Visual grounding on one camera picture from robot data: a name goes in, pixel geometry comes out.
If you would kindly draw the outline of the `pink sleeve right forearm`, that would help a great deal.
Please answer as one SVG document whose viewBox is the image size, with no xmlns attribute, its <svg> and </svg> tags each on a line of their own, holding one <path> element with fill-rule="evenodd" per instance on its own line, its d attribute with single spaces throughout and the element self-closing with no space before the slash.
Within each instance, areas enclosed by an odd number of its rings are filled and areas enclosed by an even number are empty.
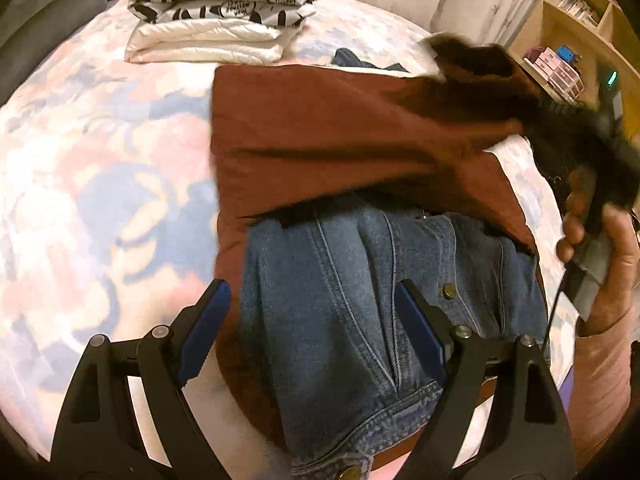
<svg viewBox="0 0 640 480">
<path fill-rule="evenodd" d="M 632 324 L 628 311 L 602 333 L 576 336 L 567 419 L 579 470 L 605 446 L 629 406 Z"/>
</svg>

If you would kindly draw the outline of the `person's right hand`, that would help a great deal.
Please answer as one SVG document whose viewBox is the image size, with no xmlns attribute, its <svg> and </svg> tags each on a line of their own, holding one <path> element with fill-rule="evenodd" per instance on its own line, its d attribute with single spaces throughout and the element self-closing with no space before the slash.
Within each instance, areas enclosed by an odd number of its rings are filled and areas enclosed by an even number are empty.
<svg viewBox="0 0 640 480">
<path fill-rule="evenodd" d="M 562 263 L 569 263 L 577 246 L 586 236 L 582 217 L 592 199 L 591 174 L 579 167 L 568 179 L 570 195 L 566 200 L 563 237 L 556 244 L 556 255 Z M 608 275 L 594 302 L 590 317 L 580 321 L 578 334 L 587 337 L 606 332 L 631 311 L 634 300 L 632 288 L 637 277 L 639 246 L 631 216 L 622 208 L 606 203 L 602 209 L 602 226 L 612 240 L 613 251 Z"/>
</svg>

